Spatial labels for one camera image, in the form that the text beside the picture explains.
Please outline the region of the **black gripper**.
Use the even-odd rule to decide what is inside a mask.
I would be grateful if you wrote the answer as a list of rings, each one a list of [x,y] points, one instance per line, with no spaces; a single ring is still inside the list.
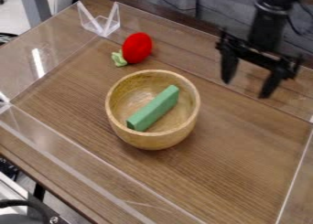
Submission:
[[[271,97],[283,80],[293,79],[297,76],[304,61],[301,56],[280,55],[279,59],[271,58],[256,50],[244,39],[232,35],[226,29],[221,30],[216,49],[221,53],[221,79],[226,84],[236,76],[237,64],[241,59],[272,71],[264,82],[260,99]]]

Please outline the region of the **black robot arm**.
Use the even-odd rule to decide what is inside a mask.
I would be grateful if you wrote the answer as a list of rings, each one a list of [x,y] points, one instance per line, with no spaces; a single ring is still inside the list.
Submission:
[[[283,46],[283,34],[287,25],[300,36],[301,32],[292,23],[292,8],[299,4],[313,17],[304,6],[304,0],[257,0],[256,13],[249,33],[241,37],[221,30],[221,39],[216,49],[221,52],[221,79],[229,84],[236,76],[238,61],[249,63],[271,71],[259,94],[260,99],[268,99],[284,80],[295,79],[304,62],[303,54],[292,54]]]

